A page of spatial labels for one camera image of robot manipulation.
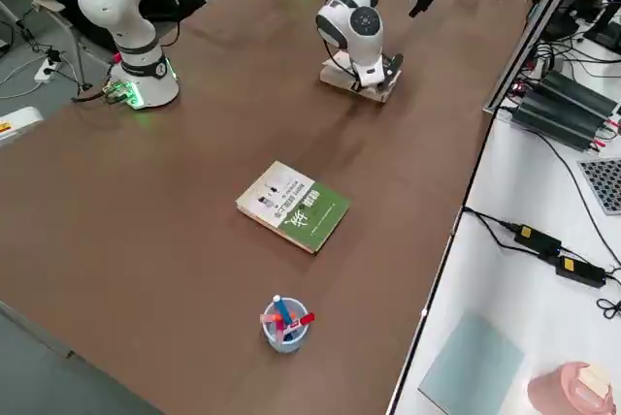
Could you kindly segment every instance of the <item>green book cover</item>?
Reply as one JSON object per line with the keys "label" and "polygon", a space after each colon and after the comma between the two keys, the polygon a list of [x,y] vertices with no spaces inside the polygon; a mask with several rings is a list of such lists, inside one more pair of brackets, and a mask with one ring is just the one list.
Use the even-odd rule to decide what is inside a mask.
{"label": "green book cover", "polygon": [[237,200],[237,207],[315,253],[343,219],[349,200],[276,161]]}

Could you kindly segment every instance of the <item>light blue paper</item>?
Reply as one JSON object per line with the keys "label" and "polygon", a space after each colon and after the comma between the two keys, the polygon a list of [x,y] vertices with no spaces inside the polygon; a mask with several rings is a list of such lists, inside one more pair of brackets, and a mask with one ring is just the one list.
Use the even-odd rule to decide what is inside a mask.
{"label": "light blue paper", "polygon": [[496,415],[524,354],[466,312],[418,388],[449,415]]}

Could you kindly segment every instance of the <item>table surface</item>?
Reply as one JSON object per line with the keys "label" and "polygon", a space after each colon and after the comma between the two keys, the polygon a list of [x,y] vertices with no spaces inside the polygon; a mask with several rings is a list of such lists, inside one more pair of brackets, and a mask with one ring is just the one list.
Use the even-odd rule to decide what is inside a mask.
{"label": "table surface", "polygon": [[[529,8],[381,0],[406,58],[381,107],[318,81],[322,2],[215,0],[170,48],[174,104],[73,106],[0,151],[0,300],[168,414],[385,410]],[[317,256],[235,208],[277,159],[352,202]],[[316,313],[296,355],[261,334],[274,293]]]}
{"label": "table surface", "polygon": [[[590,41],[574,46],[602,59],[619,57]],[[621,76],[619,64],[585,66],[593,75]],[[619,79],[593,78],[578,64],[573,68],[580,83],[615,101],[621,99]],[[564,72],[572,76],[569,64]],[[536,227],[610,271],[614,260],[590,223],[570,175],[544,142],[509,124],[508,117],[500,112],[494,122],[467,206]],[[598,226],[619,256],[621,216],[604,214],[577,165],[596,157],[553,144],[570,164]],[[621,139],[608,144],[601,156],[621,157]],[[491,226],[501,241],[513,244],[511,234]],[[418,387],[466,310],[485,317],[524,352],[502,415],[537,414],[526,395],[528,382],[570,361],[605,368],[615,399],[621,400],[621,319],[605,320],[595,305],[600,298],[617,303],[621,289],[610,281],[596,290],[561,278],[544,262],[501,250],[475,217],[462,215],[394,413],[442,414]]]}

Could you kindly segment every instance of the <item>power adapter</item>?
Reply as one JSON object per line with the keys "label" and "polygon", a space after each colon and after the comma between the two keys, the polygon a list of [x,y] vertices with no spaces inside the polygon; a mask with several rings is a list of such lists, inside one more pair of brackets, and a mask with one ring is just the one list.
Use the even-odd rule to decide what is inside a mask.
{"label": "power adapter", "polygon": [[574,258],[559,257],[556,273],[567,279],[600,289],[605,285],[605,270]]}
{"label": "power adapter", "polygon": [[548,234],[542,233],[535,228],[525,224],[518,226],[518,229],[511,229],[515,233],[514,240],[526,248],[535,250],[541,258],[556,257],[561,251],[560,240],[554,239]]}

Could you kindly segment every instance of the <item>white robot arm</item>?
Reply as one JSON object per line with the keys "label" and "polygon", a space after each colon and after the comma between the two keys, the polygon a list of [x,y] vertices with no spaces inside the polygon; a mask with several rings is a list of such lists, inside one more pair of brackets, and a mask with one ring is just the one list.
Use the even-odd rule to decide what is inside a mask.
{"label": "white robot arm", "polygon": [[383,25],[375,9],[379,0],[326,0],[316,17],[321,37],[330,45],[345,50],[350,64],[334,61],[344,69],[351,68],[359,86],[385,85],[386,68],[392,80],[403,57],[393,64],[382,54]]}
{"label": "white robot arm", "polygon": [[141,0],[78,0],[84,15],[108,29],[122,60],[113,66],[115,95],[134,109],[165,105],[179,85],[153,24],[138,10]]}

